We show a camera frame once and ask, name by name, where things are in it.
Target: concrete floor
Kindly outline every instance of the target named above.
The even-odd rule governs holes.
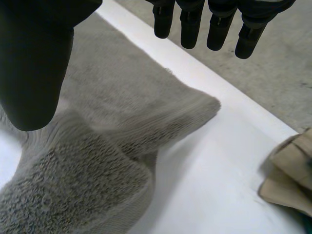
[[[116,0],[150,26],[153,6],[144,0]],[[312,127],[312,3],[297,1],[266,27],[253,55],[247,60],[235,57],[234,49],[242,26],[237,12],[223,48],[206,47],[211,12],[202,16],[197,45],[187,50],[193,57],[217,72],[236,88],[301,132]],[[169,39],[180,45],[180,8],[176,6]]]

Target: white surface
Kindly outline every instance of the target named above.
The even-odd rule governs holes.
[[[213,120],[159,154],[155,198],[129,234],[303,234],[291,213],[257,195],[268,153],[296,132],[114,1],[97,12],[181,81],[222,102]],[[0,187],[19,156],[0,132]]]

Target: gray towel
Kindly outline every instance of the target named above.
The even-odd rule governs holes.
[[[126,233],[151,201],[157,150],[219,108],[92,15],[76,28],[51,123],[20,132],[0,108],[23,146],[0,192],[0,233]]]

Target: tan fabric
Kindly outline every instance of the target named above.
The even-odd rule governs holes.
[[[312,129],[297,135],[286,146],[271,154],[272,163],[300,185],[312,190],[312,169],[307,164],[312,157]]]
[[[292,207],[312,216],[312,202],[297,183],[278,168],[271,172],[262,185],[260,196],[270,203]]]
[[[312,129],[292,136],[270,154],[276,168],[260,188],[259,195],[312,217]]]

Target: black object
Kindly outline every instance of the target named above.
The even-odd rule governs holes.
[[[96,0],[0,1],[0,103],[14,126],[32,131],[50,122],[73,27],[100,5]]]
[[[201,14],[205,0],[177,0],[181,7],[181,45],[186,49],[193,49],[196,45]]]
[[[154,32],[156,37],[164,39],[169,36],[174,6],[175,0],[154,2]]]
[[[239,32],[239,39],[235,49],[235,55],[240,59],[249,58],[260,37],[267,26],[267,23],[271,21],[276,15],[268,18],[249,18],[242,15],[244,21],[243,27]]]
[[[210,19],[207,47],[218,51],[222,48],[228,35],[237,4],[235,0],[223,1],[222,3],[219,0],[209,0],[208,5],[213,15]]]

